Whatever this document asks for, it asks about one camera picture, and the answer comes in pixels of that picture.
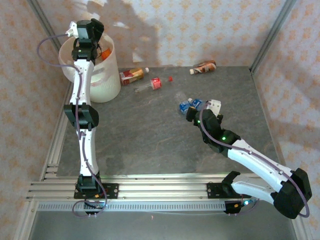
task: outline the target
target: plastic bucket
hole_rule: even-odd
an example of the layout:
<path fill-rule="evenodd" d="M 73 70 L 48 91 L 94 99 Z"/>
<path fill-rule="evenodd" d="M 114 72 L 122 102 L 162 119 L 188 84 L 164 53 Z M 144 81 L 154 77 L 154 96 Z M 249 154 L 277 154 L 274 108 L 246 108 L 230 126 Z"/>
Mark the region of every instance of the plastic bucket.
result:
<path fill-rule="evenodd" d="M 75 38 L 70 37 L 60 48 L 58 59 L 61 65 L 74 64 L 74 60 L 71 55 L 74 47 L 74 41 Z M 103 34 L 99 44 L 102 51 L 110 48 L 111 54 L 104 61 L 101 61 L 101 57 L 96 59 L 91 77 L 90 100 L 96 103 L 105 103 L 114 99 L 118 95 L 121 83 L 114 41 L 107 34 Z M 62 71 L 69 81 L 74 82 L 76 72 L 74 68 L 62 67 Z"/>

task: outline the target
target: patterned wall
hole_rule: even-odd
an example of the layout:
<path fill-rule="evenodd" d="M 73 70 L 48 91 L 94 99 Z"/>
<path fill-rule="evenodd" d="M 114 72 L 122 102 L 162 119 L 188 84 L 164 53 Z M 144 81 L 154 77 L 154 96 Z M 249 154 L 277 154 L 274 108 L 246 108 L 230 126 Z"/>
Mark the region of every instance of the patterned wall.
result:
<path fill-rule="evenodd" d="M 40 176 L 69 81 L 38 59 L 46 34 L 27 1 L 0 1 L 0 14 L 0 239 L 10 240 L 30 181 Z M 42 55 L 57 62 L 51 43 L 43 47 Z"/>
<path fill-rule="evenodd" d="M 39 0 L 54 31 L 97 18 L 119 67 L 250 66 L 285 0 Z"/>
<path fill-rule="evenodd" d="M 277 152 L 308 172 L 313 197 L 306 219 L 320 240 L 320 4 L 299 0 L 256 74 Z"/>

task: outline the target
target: wallpaper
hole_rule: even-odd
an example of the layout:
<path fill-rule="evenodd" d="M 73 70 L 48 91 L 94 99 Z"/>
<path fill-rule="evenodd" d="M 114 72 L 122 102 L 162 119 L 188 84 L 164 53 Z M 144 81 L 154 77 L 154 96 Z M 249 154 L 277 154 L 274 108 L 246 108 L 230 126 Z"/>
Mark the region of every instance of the wallpaper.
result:
<path fill-rule="evenodd" d="M 10 240 L 30 181 L 39 179 L 69 81 L 38 59 L 46 34 L 27 1 L 0 1 L 0 14 L 0 239 Z M 57 62 L 51 43 L 41 53 Z"/>
<path fill-rule="evenodd" d="M 320 4 L 297 1 L 255 79 L 277 152 L 308 173 L 306 222 L 320 240 Z"/>
<path fill-rule="evenodd" d="M 96 18 L 119 67 L 250 66 L 285 0 L 39 0 L 56 34 Z"/>

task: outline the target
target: gray marble surface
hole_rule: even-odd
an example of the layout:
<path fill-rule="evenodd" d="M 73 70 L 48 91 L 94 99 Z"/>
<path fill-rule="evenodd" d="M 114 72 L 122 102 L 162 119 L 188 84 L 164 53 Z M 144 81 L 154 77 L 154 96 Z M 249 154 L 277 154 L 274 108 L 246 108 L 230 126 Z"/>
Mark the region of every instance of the gray marble surface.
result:
<path fill-rule="evenodd" d="M 151 78 L 168 76 L 173 82 L 161 89 L 134 92 Z M 95 148 L 101 175 L 249 172 L 203 143 L 200 130 L 179 112 L 178 91 L 188 98 L 220 100 L 221 126 L 278 161 L 248 67 L 218 67 L 197 75 L 190 75 L 189 67 L 159 67 L 123 86 L 110 102 L 92 103 L 100 119 Z M 77 136 L 68 123 L 57 175 L 78 176 L 79 170 Z"/>

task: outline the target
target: floral wallpaper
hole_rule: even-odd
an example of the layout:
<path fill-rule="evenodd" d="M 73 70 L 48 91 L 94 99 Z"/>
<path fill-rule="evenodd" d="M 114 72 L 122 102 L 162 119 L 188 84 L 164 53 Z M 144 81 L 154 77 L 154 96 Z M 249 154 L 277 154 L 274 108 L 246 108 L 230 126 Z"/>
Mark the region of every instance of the floral wallpaper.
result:
<path fill-rule="evenodd" d="M 0 1 L 0 14 L 0 239 L 10 240 L 30 181 L 39 179 L 69 81 L 37 57 L 46 34 L 27 1 Z M 41 53 L 57 62 L 50 42 Z"/>
<path fill-rule="evenodd" d="M 119 67 L 250 66 L 285 0 L 39 0 L 57 34 L 96 18 Z"/>
<path fill-rule="evenodd" d="M 307 171 L 313 197 L 305 219 L 320 240 L 320 4 L 299 0 L 255 76 L 282 160 Z"/>

